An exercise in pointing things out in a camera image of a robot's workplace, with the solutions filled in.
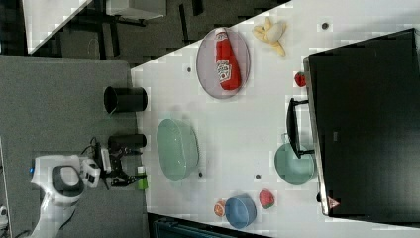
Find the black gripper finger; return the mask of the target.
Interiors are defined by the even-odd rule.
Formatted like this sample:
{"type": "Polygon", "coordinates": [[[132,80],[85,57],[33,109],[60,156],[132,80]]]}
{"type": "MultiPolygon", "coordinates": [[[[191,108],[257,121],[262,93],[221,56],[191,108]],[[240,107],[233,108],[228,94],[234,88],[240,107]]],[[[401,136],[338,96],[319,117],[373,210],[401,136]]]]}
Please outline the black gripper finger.
{"type": "Polygon", "coordinates": [[[128,147],[121,147],[116,151],[119,155],[128,155],[128,156],[135,156],[135,155],[141,155],[142,152],[139,149],[131,149],[128,147]]]}
{"type": "Polygon", "coordinates": [[[140,176],[126,176],[126,177],[116,177],[113,178],[111,181],[112,186],[128,186],[132,183],[135,183],[141,179],[145,179],[146,175],[140,175],[140,176]]]}

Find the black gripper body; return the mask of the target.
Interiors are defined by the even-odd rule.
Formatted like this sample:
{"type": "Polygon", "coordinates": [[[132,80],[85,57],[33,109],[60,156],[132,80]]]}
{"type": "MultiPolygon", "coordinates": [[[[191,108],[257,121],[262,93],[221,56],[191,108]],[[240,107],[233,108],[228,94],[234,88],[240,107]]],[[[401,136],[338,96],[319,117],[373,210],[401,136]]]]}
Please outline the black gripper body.
{"type": "Polygon", "coordinates": [[[94,161],[101,170],[99,177],[106,186],[121,185],[122,181],[119,178],[122,171],[121,163],[117,162],[109,150],[100,143],[94,145],[94,161]]]}

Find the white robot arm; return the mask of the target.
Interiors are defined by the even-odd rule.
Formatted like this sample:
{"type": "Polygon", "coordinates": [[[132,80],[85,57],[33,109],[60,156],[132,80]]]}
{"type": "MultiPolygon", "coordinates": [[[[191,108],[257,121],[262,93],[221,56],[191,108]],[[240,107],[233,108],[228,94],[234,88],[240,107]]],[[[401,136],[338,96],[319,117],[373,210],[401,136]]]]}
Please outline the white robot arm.
{"type": "Polygon", "coordinates": [[[122,169],[121,157],[108,149],[94,146],[93,156],[43,155],[34,159],[31,183],[45,194],[35,229],[28,238],[56,238],[59,229],[73,216],[86,189],[96,188],[102,180],[108,187],[123,187],[145,179],[145,174],[129,176],[122,169]]]}

